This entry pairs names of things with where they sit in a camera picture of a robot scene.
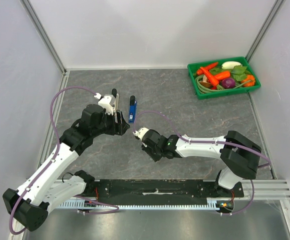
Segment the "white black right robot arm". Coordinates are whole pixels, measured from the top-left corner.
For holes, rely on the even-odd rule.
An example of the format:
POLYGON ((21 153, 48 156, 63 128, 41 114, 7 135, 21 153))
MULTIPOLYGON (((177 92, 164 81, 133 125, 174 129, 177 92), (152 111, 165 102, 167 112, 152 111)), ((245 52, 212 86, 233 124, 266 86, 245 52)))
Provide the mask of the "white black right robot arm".
POLYGON ((254 180, 257 176, 261 147, 237 131, 230 130, 225 136, 190 138, 173 134, 165 137, 157 131, 140 128, 133 133, 141 140, 142 150, 153 161, 162 158, 204 157, 220 159, 226 165, 214 183, 214 192, 225 197, 241 180, 254 180))

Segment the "beige and black stapler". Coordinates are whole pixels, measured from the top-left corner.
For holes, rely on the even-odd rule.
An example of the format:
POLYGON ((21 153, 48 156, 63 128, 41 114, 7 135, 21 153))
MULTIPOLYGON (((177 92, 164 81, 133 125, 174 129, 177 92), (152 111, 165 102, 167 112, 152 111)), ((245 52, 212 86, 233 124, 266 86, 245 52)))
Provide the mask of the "beige and black stapler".
POLYGON ((119 93, 117 89, 113 88, 111 94, 112 94, 112 108, 113 111, 116 112, 119 106, 119 93))

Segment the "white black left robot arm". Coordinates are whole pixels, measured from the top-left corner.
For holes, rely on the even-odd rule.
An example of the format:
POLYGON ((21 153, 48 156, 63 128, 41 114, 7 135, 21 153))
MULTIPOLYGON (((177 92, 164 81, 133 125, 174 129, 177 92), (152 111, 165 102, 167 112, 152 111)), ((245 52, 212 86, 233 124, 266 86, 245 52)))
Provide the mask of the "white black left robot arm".
POLYGON ((2 195, 10 225, 17 220, 26 230, 38 229, 58 205, 69 198, 94 193, 94 177, 83 170, 78 171, 68 183, 54 190, 51 186, 60 174, 74 162, 96 137, 105 135, 122 136, 130 128, 123 113, 113 114, 98 104, 89 104, 70 128, 59 138, 55 149, 39 169, 16 190, 8 188, 2 195))

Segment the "blue and black stapler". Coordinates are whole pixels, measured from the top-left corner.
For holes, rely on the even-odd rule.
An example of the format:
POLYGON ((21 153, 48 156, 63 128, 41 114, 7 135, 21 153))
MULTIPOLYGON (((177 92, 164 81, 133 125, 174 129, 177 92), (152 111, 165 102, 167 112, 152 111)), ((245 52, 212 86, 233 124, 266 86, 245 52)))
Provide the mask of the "blue and black stapler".
POLYGON ((129 116, 128 116, 129 123, 134 123, 135 116, 136 116, 136 109, 137 109, 136 97, 132 95, 130 97, 130 102, 129 102, 129 116))

